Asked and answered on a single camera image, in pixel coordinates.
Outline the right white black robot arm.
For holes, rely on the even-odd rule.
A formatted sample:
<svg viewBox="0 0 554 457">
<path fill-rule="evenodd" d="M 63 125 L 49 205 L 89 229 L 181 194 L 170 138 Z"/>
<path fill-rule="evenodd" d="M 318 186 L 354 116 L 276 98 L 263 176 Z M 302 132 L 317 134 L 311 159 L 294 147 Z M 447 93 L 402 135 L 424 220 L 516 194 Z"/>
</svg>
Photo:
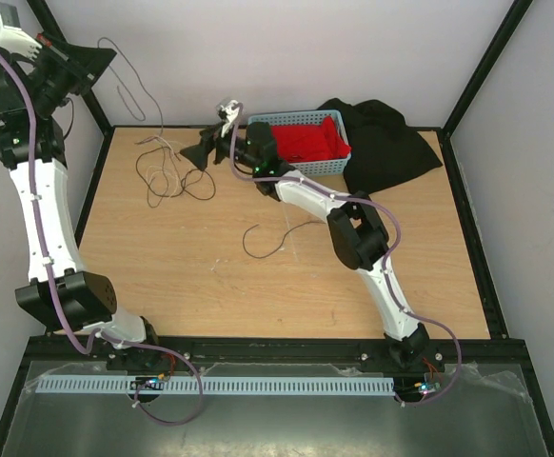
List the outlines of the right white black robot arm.
<svg viewBox="0 0 554 457">
<path fill-rule="evenodd" d="M 399 285 L 390 259 L 393 246 L 369 196 L 346 194 L 305 176 L 278 154 L 267 123 L 251 124 L 244 138 L 218 124 L 202 130 L 198 144 L 180 150 L 199 170 L 207 168 L 212 152 L 217 164 L 229 160 L 235 176 L 253 182 L 265 196 L 302 209 L 327 225 L 336 257 L 361 275 L 379 310 L 390 363 L 400 370 L 418 364 L 429 336 Z"/>
</svg>

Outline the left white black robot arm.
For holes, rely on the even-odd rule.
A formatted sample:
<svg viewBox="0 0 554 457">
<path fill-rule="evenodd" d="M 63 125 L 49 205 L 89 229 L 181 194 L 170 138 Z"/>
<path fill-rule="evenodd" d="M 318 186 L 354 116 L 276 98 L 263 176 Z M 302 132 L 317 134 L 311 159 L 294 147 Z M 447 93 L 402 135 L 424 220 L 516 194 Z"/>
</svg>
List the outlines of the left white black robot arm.
<svg viewBox="0 0 554 457">
<path fill-rule="evenodd" d="M 109 67 L 112 49 L 68 44 L 0 26 L 0 162 L 9 171 L 24 215 L 29 282 L 18 306 L 47 330 L 76 338 L 85 330 L 139 368 L 154 368 L 163 347 L 149 321 L 121 308 L 111 281 L 91 273 L 80 255 L 67 198 L 65 135 L 53 113 L 71 95 L 85 95 Z"/>
</svg>

